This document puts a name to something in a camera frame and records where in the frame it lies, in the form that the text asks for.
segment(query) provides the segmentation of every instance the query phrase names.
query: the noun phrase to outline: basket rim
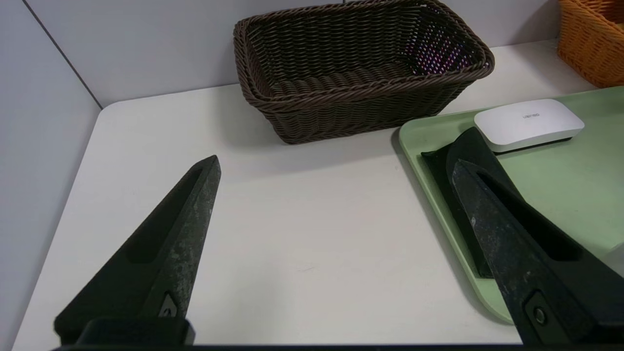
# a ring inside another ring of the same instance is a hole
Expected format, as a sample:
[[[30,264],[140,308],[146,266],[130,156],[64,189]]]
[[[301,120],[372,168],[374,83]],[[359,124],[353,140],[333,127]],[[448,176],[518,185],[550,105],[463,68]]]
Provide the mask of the basket rim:
[[[309,14],[315,12],[337,11],[342,7],[351,8],[376,8],[386,7],[388,4],[401,4],[405,2],[421,2],[423,4],[430,5],[437,9],[440,9],[444,15],[449,16],[451,20],[455,22],[457,27],[463,31],[468,37],[474,41],[476,47],[479,48],[478,54],[481,54],[483,59],[475,64],[464,67],[456,71],[447,71],[439,74],[427,74],[423,76],[406,76],[394,79],[381,79],[378,81],[357,84],[354,86],[336,87],[332,89],[313,91],[304,94],[285,94],[277,97],[266,96],[260,93],[257,89],[255,81],[250,77],[248,73],[248,50],[247,50],[247,28],[250,24],[258,21],[275,20],[276,18],[284,18],[291,16],[300,16],[302,14]],[[468,27],[468,25],[455,14],[445,4],[435,0],[367,0],[367,1],[355,1],[346,2],[343,4],[327,4],[320,6],[300,7],[295,9],[285,9],[275,12],[269,12],[268,14],[262,14],[252,16],[239,21],[234,28],[234,40],[236,49],[236,61],[239,63],[239,80],[240,84],[247,88],[249,94],[245,94],[250,104],[261,104],[267,106],[267,104],[284,104],[292,103],[295,101],[306,100],[308,102],[319,100],[319,102],[328,101],[342,101],[349,100],[349,96],[353,96],[356,92],[366,89],[376,89],[380,94],[397,93],[402,91],[408,91],[415,88],[422,88],[436,84],[450,84],[454,82],[462,81],[474,81],[476,79],[483,78],[489,75],[494,70],[494,55],[489,48],[483,43],[483,41]]]
[[[583,9],[584,11],[589,12],[590,14],[595,16],[602,24],[604,24],[604,25],[606,25],[606,26],[616,30],[617,32],[619,32],[622,35],[621,39],[624,39],[624,28],[620,28],[615,23],[609,21],[605,16],[603,16],[602,14],[597,12],[596,10],[592,9],[591,7],[587,6],[587,4],[585,4],[583,1],[581,1],[581,0],[559,0],[559,4],[561,4],[561,5],[564,5],[566,3],[567,4],[574,4],[574,5],[578,6],[579,8]]]

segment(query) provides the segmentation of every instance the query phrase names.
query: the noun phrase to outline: brown wicker basket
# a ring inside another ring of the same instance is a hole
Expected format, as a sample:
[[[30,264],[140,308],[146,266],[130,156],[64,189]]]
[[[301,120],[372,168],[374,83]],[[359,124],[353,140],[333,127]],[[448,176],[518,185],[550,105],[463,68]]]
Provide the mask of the brown wicker basket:
[[[289,144],[433,116],[494,69],[435,0],[371,0],[253,16],[234,28],[245,99]]]
[[[624,0],[559,3],[559,57],[597,87],[624,85]]]

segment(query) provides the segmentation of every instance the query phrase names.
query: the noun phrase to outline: white router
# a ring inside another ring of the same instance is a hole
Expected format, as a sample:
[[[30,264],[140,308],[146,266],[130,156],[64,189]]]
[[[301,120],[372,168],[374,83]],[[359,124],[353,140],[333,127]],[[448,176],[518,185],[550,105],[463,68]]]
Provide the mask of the white router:
[[[553,99],[518,102],[479,112],[474,123],[497,154],[569,140],[585,123]]]

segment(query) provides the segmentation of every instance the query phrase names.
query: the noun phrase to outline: gray wall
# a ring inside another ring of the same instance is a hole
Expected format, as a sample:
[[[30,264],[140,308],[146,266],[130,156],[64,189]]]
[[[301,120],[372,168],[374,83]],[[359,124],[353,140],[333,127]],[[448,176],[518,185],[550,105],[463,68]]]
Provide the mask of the gray wall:
[[[28,0],[98,101],[236,82],[244,17],[341,0]],[[442,0],[490,47],[554,38],[557,0]]]
[[[0,350],[10,350],[100,109],[21,0],[0,1],[0,33]]]
[[[553,39],[559,34],[557,0],[441,0],[489,47]]]

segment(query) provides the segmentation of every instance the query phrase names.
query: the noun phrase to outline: light green plastic tray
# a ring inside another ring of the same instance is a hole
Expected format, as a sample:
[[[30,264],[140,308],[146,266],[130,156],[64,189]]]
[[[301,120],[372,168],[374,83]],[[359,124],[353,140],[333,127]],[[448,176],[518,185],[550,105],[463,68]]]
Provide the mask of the light green plastic tray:
[[[498,156],[525,200],[602,259],[624,242],[624,87],[556,97],[585,128],[570,141]],[[483,110],[416,119],[399,140],[442,228],[487,310],[512,323],[494,279],[475,275],[466,243],[421,157],[474,126]]]

